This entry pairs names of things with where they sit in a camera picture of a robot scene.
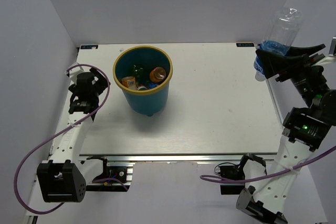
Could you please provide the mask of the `clear water bottle blue label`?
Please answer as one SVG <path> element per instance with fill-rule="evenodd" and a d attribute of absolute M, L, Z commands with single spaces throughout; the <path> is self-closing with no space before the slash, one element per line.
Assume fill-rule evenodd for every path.
<path fill-rule="evenodd" d="M 284 7 L 276 11 L 259 49 L 285 56 L 301 28 L 302 21 L 302 12 L 295 8 Z"/>

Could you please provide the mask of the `orange juice bottle fruit label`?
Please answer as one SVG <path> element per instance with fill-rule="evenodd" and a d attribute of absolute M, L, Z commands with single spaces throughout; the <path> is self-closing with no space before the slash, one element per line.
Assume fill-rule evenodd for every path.
<path fill-rule="evenodd" d="M 137 90 L 136 79 L 134 76 L 127 76 L 122 78 L 121 83 L 128 89 Z"/>

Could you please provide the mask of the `clear bottle red label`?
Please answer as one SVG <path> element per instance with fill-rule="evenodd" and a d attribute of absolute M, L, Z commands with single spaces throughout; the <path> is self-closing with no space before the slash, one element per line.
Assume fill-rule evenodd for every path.
<path fill-rule="evenodd" d="M 145 91 L 145 90 L 148 90 L 148 88 L 147 88 L 146 86 L 144 86 L 144 85 L 139 85 L 139 86 L 137 87 L 137 90 L 138 90 L 138 91 Z"/>

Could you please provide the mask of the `green plastic bottle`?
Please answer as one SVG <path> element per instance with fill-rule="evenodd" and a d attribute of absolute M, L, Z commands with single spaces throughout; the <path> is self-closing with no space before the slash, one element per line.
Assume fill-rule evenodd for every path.
<path fill-rule="evenodd" d="M 145 79 L 145 68 L 142 65 L 136 64 L 131 68 L 132 75 L 138 83 L 143 83 Z"/>

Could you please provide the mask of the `orange juice bottle plain label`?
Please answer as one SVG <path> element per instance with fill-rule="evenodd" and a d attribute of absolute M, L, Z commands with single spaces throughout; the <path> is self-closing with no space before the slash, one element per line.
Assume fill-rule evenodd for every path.
<path fill-rule="evenodd" d="M 160 83 L 164 81 L 166 76 L 166 71 L 162 67 L 156 67 L 150 72 L 150 80 L 153 83 Z"/>

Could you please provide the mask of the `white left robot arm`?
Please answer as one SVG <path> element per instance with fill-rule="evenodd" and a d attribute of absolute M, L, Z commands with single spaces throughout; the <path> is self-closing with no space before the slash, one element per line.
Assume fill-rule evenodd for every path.
<path fill-rule="evenodd" d="M 97 69 L 69 73 L 73 84 L 68 110 L 69 130 L 62 133 L 61 140 L 49 160 L 39 164 L 37 177 L 45 202 L 81 202 L 87 185 L 95 178 L 104 182 L 110 178 L 111 168 L 102 158 L 79 159 L 83 142 L 101 107 L 99 95 L 110 82 Z"/>

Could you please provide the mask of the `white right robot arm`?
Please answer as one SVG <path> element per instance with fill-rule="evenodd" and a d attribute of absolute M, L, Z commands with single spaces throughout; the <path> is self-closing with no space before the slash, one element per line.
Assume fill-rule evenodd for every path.
<path fill-rule="evenodd" d="M 236 207 L 262 223 L 287 223 L 284 205 L 302 165 L 316 151 L 331 127 L 335 126 L 335 90 L 323 76 L 326 59 L 319 51 L 324 44 L 313 47 L 290 47 L 285 56 L 257 49 L 267 79 L 290 80 L 306 107 L 292 108 L 283 121 L 279 149 L 266 174 L 265 161 L 253 154 L 244 155 L 237 168 L 245 181 Z"/>

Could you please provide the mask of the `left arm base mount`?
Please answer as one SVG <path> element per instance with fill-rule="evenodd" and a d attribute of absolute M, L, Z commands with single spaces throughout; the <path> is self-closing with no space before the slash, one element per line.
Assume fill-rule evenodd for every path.
<path fill-rule="evenodd" d="M 126 192 L 131 184 L 133 163 L 107 156 L 80 156 L 79 170 L 86 179 L 86 191 Z"/>

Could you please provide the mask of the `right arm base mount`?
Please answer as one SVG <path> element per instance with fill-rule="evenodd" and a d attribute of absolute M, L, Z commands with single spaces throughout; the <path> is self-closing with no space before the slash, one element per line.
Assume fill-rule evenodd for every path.
<path fill-rule="evenodd" d="M 247 167 L 246 163 L 248 161 L 256 162 L 258 165 L 262 166 L 262 175 L 266 175 L 266 162 L 263 158 L 256 156 L 254 154 L 248 153 L 242 156 L 239 164 L 234 164 L 231 162 L 223 162 L 215 166 L 214 173 L 222 178 L 228 178 L 232 180 L 244 180 L 246 179 L 246 173 L 243 168 Z M 221 195 L 239 195 L 240 192 L 245 188 L 245 184 L 228 184 L 220 185 Z"/>

